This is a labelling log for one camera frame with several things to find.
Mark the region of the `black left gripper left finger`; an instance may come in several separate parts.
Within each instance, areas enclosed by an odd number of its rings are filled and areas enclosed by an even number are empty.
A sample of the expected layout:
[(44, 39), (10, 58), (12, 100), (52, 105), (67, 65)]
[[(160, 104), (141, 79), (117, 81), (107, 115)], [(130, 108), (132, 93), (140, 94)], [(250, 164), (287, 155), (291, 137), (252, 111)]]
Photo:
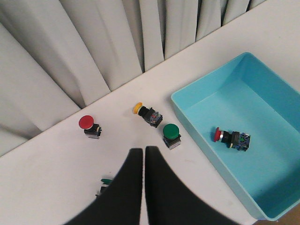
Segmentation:
[(143, 150), (130, 149), (111, 184), (67, 225), (138, 225), (143, 190)]

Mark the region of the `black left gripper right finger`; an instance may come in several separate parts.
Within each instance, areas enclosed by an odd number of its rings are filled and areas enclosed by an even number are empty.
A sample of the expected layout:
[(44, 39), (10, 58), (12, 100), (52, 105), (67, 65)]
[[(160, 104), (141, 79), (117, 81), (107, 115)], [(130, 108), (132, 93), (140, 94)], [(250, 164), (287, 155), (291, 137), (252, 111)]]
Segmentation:
[(145, 149), (145, 198), (151, 225), (234, 225), (197, 197), (156, 146)]

